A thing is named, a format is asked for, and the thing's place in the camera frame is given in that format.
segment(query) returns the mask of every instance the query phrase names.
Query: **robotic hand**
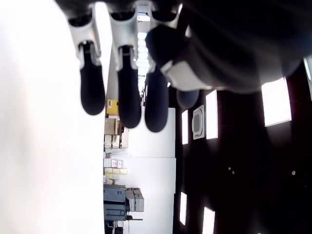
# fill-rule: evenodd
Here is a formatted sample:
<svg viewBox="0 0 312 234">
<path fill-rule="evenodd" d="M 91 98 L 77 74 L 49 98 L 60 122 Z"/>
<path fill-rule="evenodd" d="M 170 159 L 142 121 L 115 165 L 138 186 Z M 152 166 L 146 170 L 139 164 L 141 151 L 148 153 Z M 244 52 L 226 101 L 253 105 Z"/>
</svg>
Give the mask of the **robotic hand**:
<svg viewBox="0 0 312 234">
<path fill-rule="evenodd" d="M 90 115 L 99 114 L 105 105 L 96 1 L 56 0 L 68 19 L 80 60 L 81 103 Z M 120 120 L 134 128 L 141 118 L 134 62 L 136 1 L 101 1 L 110 14 Z M 290 75 L 312 53 L 312 3 L 304 0 L 153 0 L 149 16 L 145 121 L 152 132 L 161 131 L 167 122 L 167 82 L 187 109 L 196 103 L 200 89 L 254 92 L 265 82 Z"/>
</svg>

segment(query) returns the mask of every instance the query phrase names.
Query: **white wall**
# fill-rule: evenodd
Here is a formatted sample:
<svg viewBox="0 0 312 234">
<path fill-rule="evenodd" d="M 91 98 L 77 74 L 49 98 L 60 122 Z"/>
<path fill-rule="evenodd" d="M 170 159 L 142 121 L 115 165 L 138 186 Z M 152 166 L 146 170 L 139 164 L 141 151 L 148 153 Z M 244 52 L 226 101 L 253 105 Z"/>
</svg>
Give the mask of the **white wall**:
<svg viewBox="0 0 312 234">
<path fill-rule="evenodd" d="M 107 83 L 112 39 L 103 3 L 98 11 Z M 2 2 L 0 51 L 0 233 L 104 233 L 104 113 L 81 107 L 79 63 L 55 2 Z"/>
<path fill-rule="evenodd" d="M 145 124 L 145 108 L 142 108 L 140 124 L 129 131 L 128 153 L 133 157 L 175 157 L 176 110 L 169 108 L 165 128 L 159 133 L 151 133 Z"/>
<path fill-rule="evenodd" d="M 176 110 L 169 108 L 168 122 L 160 133 L 150 132 L 144 120 L 144 107 L 140 124 L 129 130 L 129 147 L 113 158 L 123 160 L 127 175 L 120 175 L 117 184 L 138 187 L 144 197 L 144 212 L 130 212 L 130 233 L 171 234 L 176 191 Z M 125 222 L 124 234 L 128 234 Z"/>
</svg>

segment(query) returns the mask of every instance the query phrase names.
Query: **black fingertip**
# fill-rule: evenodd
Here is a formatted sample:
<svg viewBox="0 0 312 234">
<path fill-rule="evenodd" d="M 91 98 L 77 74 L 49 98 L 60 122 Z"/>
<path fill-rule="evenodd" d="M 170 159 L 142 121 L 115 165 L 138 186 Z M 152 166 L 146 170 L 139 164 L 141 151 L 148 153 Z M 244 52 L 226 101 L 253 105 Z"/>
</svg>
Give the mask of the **black fingertip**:
<svg viewBox="0 0 312 234">
<path fill-rule="evenodd" d="M 123 67 L 118 75 L 118 109 L 120 121 L 126 128 L 135 128 L 141 120 L 141 101 L 137 69 L 130 65 L 130 55 L 123 55 Z"/>
<path fill-rule="evenodd" d="M 145 105 L 145 123 L 147 128 L 158 133 L 164 129 L 168 118 L 168 87 L 164 75 L 156 70 L 147 75 L 148 95 Z"/>
<path fill-rule="evenodd" d="M 193 90 L 193 91 L 176 91 L 176 100 L 179 104 L 179 106 L 183 109 L 190 109 L 192 108 L 198 99 L 199 90 Z"/>
<path fill-rule="evenodd" d="M 84 67 L 80 70 L 80 77 L 82 107 L 89 115 L 98 115 L 105 107 L 102 66 L 95 66 L 90 61 L 86 61 Z"/>
</svg>

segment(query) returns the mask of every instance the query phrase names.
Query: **rectangular ceiling light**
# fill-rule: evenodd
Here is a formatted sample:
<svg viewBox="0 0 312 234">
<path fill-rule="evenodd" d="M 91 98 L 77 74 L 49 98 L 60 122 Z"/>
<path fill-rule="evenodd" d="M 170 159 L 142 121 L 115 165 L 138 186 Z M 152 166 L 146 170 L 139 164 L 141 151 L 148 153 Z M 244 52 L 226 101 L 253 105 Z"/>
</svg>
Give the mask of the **rectangular ceiling light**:
<svg viewBox="0 0 312 234">
<path fill-rule="evenodd" d="M 146 46 L 146 42 L 145 42 L 145 40 L 143 40 L 143 39 L 138 40 L 138 41 L 137 41 L 137 44 L 138 44 L 139 46 Z"/>
<path fill-rule="evenodd" d="M 204 208 L 203 234 L 213 234 L 215 226 L 215 212 Z"/>
<path fill-rule="evenodd" d="M 147 63 L 148 64 L 148 59 L 139 57 L 136 62 L 141 62 L 141 63 Z"/>
<path fill-rule="evenodd" d="M 139 59 L 147 59 L 148 53 L 147 52 L 140 52 L 138 54 Z"/>
<path fill-rule="evenodd" d="M 139 46 L 137 50 L 138 50 L 139 52 L 145 52 L 145 53 L 148 52 L 148 49 L 147 49 L 146 46 Z"/>
<path fill-rule="evenodd" d="M 187 203 L 187 195 L 185 193 L 181 193 L 180 200 L 180 222 L 185 225 L 186 221 L 186 203 Z"/>
<path fill-rule="evenodd" d="M 146 68 L 144 68 L 144 67 L 139 67 L 138 70 L 137 70 L 137 74 L 138 74 L 139 76 L 140 76 L 140 75 L 144 76 L 144 75 L 146 75 L 147 71 L 148 71 L 148 69 L 146 69 Z"/>
<path fill-rule="evenodd" d="M 287 82 L 285 78 L 262 86 L 264 123 L 266 127 L 292 119 Z"/>
<path fill-rule="evenodd" d="M 143 63 L 143 62 L 137 62 L 136 63 L 137 67 L 145 67 L 145 68 L 149 68 L 150 65 L 148 63 Z"/>
<path fill-rule="evenodd" d="M 136 19 L 138 21 L 144 21 L 144 22 L 149 22 L 151 21 L 151 18 L 149 16 L 137 16 Z"/>
<path fill-rule="evenodd" d="M 206 139 L 218 138 L 218 105 L 216 90 L 206 96 Z"/>
<path fill-rule="evenodd" d="M 188 111 L 182 113 L 182 145 L 189 143 Z"/>
<path fill-rule="evenodd" d="M 147 35 L 147 33 L 137 33 L 137 38 L 138 39 L 145 39 L 146 35 Z"/>
<path fill-rule="evenodd" d="M 303 61 L 304 61 L 304 66 L 306 67 L 308 79 L 311 81 L 312 57 L 311 56 L 306 57 L 303 59 Z"/>
</svg>

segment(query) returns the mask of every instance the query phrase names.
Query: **ceiling air conditioner vent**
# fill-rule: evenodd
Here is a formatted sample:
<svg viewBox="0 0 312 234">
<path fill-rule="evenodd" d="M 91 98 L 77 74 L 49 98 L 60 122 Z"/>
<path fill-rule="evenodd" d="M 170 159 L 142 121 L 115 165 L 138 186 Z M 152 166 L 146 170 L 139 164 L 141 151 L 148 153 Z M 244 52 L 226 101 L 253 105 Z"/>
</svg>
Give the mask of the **ceiling air conditioner vent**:
<svg viewBox="0 0 312 234">
<path fill-rule="evenodd" d="M 204 105 L 198 107 L 196 110 L 193 111 L 192 132 L 194 140 L 205 137 Z"/>
</svg>

